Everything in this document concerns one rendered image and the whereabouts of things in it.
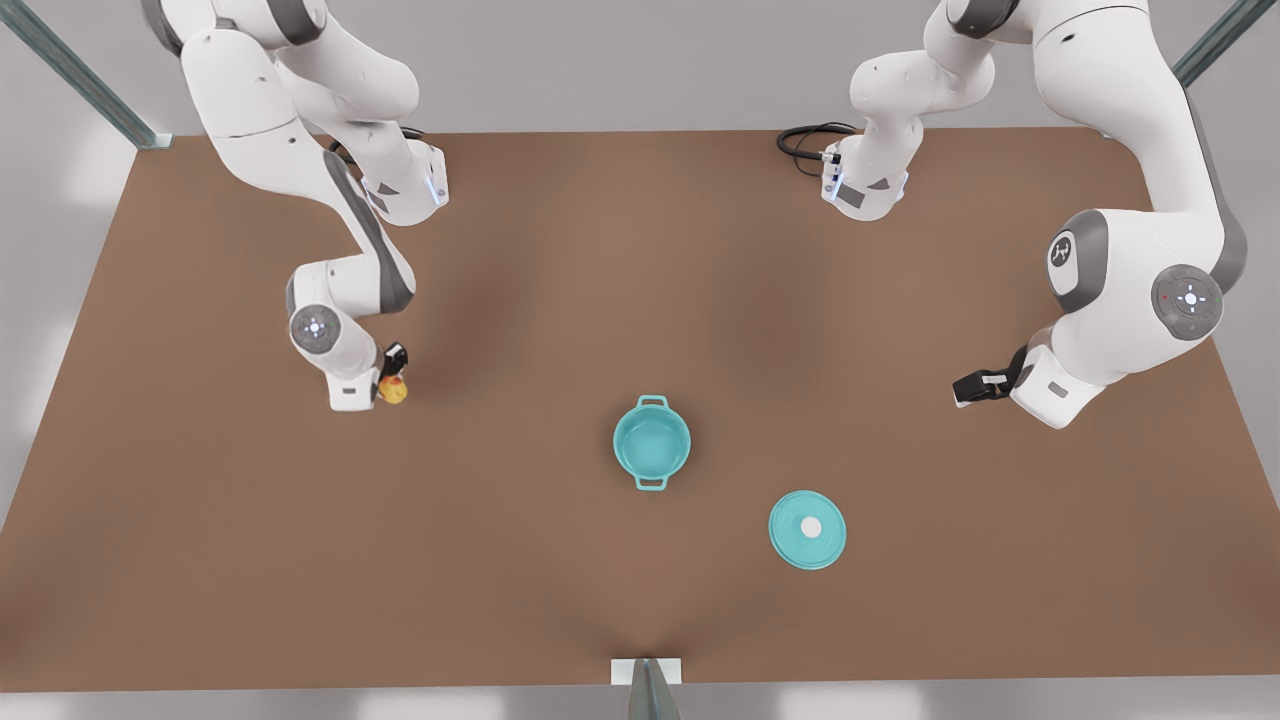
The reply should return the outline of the teal pot lid white knob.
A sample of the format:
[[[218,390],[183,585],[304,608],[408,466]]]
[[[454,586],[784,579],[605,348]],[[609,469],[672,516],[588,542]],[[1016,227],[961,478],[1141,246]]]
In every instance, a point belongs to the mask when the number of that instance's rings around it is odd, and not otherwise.
[[[838,506],[809,489],[790,492],[774,503],[768,534],[783,561],[808,571],[835,564],[847,542],[846,521]]]

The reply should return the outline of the silver frame post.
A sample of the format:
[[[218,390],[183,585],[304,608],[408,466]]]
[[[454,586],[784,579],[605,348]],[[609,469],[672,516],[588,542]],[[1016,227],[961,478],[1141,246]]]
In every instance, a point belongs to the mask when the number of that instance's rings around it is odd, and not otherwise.
[[[1277,0],[1234,0],[1172,65],[1172,73],[1181,87],[1189,88],[1276,3]]]
[[[611,684],[630,688],[627,720],[681,720],[671,687],[682,682],[681,659],[611,660]]]
[[[138,150],[170,149],[23,0],[0,0],[0,22]]]

